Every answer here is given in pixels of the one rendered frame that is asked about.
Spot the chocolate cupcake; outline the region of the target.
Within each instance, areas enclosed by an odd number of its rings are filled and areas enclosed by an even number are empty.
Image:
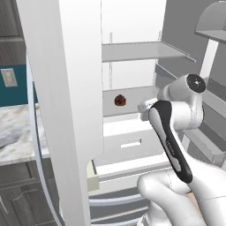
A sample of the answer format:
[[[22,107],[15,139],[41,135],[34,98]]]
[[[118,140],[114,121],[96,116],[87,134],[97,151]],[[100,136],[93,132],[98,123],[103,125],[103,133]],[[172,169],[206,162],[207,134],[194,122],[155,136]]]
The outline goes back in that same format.
[[[117,105],[117,106],[124,106],[126,104],[126,98],[119,94],[115,100],[114,100],[114,103]]]

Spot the grey fridge door with bins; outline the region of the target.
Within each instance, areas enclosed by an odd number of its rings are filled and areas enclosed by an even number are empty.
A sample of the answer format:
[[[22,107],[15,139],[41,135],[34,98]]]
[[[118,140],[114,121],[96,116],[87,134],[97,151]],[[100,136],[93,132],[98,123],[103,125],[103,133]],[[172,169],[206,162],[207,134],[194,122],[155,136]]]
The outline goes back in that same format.
[[[187,73],[197,73],[205,67],[203,60],[208,46],[214,43],[195,33],[202,12],[220,0],[167,0],[162,30],[162,41],[188,53],[196,62],[186,59],[161,59],[156,66],[155,85],[162,89],[173,80]],[[204,122],[226,139],[226,43],[219,43],[214,61],[208,67],[209,81],[203,95]],[[184,134],[180,135],[183,145],[196,147]]]

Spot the rounded grey door bin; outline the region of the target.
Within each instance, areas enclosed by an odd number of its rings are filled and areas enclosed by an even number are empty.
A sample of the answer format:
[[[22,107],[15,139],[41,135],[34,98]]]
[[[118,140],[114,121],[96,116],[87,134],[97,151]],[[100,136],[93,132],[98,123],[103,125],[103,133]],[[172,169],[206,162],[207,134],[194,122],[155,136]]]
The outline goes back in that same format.
[[[202,12],[195,33],[210,40],[226,43],[226,1],[215,2]]]

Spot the white fridge drawer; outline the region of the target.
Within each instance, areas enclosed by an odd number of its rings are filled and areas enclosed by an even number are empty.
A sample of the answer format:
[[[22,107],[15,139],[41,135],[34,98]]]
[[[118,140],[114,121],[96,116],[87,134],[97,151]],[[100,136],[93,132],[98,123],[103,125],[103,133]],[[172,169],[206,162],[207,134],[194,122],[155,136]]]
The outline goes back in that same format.
[[[139,119],[106,123],[103,136],[104,150],[94,159],[96,166],[163,153],[162,145],[151,124]]]

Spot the white wall outlet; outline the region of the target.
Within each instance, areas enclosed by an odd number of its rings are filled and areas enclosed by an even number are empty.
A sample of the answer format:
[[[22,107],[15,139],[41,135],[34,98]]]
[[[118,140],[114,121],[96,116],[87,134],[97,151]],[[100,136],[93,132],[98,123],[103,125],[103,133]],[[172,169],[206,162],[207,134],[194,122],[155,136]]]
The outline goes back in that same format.
[[[1,73],[6,87],[16,87],[18,85],[14,70],[12,68],[2,69]]]

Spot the white fridge door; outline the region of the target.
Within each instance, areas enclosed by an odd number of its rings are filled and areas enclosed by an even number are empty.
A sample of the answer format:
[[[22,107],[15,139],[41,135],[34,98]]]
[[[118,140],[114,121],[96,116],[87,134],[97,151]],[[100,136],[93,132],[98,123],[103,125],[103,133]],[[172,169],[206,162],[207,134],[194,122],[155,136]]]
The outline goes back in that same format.
[[[103,151],[101,0],[17,0],[65,226],[91,226],[87,164]]]

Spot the white fridge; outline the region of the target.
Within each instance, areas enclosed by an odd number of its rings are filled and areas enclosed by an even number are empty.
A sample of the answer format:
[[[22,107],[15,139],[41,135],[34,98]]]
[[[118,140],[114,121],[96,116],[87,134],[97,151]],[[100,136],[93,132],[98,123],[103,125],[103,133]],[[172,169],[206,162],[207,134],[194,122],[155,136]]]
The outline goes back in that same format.
[[[102,0],[102,45],[162,41],[166,4],[167,0]],[[156,66],[161,59],[102,62],[103,91],[155,86]],[[103,116],[103,129],[106,123],[130,119],[141,120],[139,112]],[[140,175],[166,169],[170,165],[165,153],[102,166],[96,166],[94,159],[94,177],[99,188],[89,193],[89,199],[112,199],[139,194],[136,185]],[[90,206],[91,225],[136,226],[147,207],[148,203],[144,199],[117,206]]]

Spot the grey lower cupboard run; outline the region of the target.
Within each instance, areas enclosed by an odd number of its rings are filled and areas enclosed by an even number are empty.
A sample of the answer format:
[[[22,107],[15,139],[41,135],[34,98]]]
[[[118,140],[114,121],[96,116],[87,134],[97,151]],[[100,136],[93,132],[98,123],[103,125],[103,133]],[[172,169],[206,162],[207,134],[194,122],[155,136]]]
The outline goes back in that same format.
[[[0,216],[7,226],[57,226],[50,212],[35,161],[0,166]]]

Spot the grey upper cupboard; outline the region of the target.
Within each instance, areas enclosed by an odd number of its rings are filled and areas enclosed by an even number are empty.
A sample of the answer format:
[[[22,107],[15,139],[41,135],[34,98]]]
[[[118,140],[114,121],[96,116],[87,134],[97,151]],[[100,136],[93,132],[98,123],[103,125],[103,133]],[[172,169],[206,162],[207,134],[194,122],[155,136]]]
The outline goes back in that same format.
[[[26,63],[26,45],[16,0],[0,0],[0,65]]]

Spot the glass fridge shelf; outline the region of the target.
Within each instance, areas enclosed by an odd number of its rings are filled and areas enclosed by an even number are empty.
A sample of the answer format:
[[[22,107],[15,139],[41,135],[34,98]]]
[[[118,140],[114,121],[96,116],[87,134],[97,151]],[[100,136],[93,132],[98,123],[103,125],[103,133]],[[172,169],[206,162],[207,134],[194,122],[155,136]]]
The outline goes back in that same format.
[[[183,57],[196,62],[188,53],[163,41],[112,43],[102,45],[104,63]]]

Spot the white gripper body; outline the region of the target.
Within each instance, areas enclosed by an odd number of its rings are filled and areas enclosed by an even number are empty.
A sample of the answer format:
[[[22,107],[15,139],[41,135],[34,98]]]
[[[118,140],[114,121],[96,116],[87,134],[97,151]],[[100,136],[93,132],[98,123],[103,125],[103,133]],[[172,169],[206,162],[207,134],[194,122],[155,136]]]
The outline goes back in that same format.
[[[153,98],[138,105],[139,117],[142,121],[148,121],[148,111],[157,101],[157,98]]]

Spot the long grey door bin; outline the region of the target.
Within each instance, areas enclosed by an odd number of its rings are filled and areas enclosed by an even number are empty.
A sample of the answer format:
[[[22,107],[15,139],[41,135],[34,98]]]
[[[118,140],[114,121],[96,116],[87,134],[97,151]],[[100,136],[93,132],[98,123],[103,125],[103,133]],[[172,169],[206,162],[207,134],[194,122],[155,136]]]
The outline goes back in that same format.
[[[202,123],[198,129],[186,130],[185,137],[196,147],[188,148],[196,158],[226,170],[226,139],[209,125]]]

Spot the grey fridge shelf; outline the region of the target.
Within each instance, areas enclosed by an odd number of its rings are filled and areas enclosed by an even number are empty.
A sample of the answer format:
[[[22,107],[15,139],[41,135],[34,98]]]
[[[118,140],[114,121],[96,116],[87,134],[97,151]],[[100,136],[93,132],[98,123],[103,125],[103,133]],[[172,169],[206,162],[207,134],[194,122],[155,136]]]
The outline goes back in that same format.
[[[134,87],[103,91],[102,93],[103,115],[105,117],[112,117],[136,113],[138,111],[138,105],[141,102],[153,99],[157,96],[158,88],[156,86]],[[117,106],[115,104],[115,99],[120,94],[126,99],[124,106]]]

